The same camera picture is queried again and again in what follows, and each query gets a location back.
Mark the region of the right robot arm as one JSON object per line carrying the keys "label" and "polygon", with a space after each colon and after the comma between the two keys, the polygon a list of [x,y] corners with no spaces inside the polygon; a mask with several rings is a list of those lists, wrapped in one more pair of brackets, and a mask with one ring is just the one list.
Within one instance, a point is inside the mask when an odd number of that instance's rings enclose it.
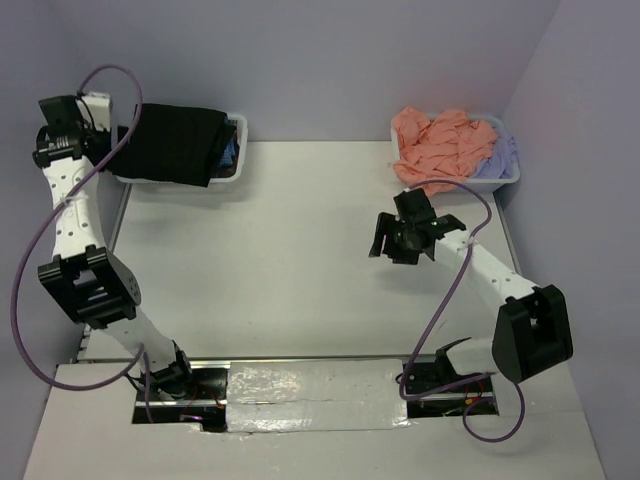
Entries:
{"label": "right robot arm", "polygon": [[469,285],[495,316],[489,337],[463,338],[436,352],[435,380],[456,391],[469,378],[500,374],[519,384],[568,361],[574,354],[566,299],[498,260],[451,214],[439,216],[421,189],[394,199],[395,213],[377,218],[370,256],[415,265],[421,256],[455,271],[454,283]]}

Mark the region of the black long sleeve shirt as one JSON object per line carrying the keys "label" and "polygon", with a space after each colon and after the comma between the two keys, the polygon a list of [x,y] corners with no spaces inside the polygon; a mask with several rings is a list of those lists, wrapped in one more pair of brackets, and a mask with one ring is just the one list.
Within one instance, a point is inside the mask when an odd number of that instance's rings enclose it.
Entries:
{"label": "black long sleeve shirt", "polygon": [[145,103],[129,140],[107,164],[131,180],[206,187],[227,164],[225,150],[237,140],[224,112]]}

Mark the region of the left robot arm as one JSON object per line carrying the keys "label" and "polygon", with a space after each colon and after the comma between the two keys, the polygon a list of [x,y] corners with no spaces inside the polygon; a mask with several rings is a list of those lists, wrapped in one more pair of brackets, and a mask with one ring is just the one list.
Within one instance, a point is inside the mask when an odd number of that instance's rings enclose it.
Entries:
{"label": "left robot arm", "polygon": [[74,323],[104,333],[131,354],[144,351],[141,370],[154,393],[188,396],[196,374],[185,353],[142,311],[135,275],[104,240],[98,178],[91,171],[111,149],[110,96],[76,93],[44,99],[39,107],[46,123],[33,158],[61,210],[52,259],[38,269],[41,285]]}

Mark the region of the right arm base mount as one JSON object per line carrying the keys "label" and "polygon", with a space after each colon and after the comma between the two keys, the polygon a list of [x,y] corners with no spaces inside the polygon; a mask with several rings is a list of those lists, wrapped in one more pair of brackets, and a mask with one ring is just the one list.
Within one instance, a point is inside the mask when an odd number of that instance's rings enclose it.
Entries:
{"label": "right arm base mount", "polygon": [[[453,346],[462,342],[463,340],[458,340],[439,348],[429,360],[418,360],[409,372],[406,393],[417,395],[454,381],[471,378],[472,374],[457,374],[446,357]],[[409,419],[457,417],[468,406],[478,402],[480,405],[472,409],[472,415],[497,415],[493,393],[493,385],[488,378],[470,382],[429,397],[407,401],[407,416]]]}

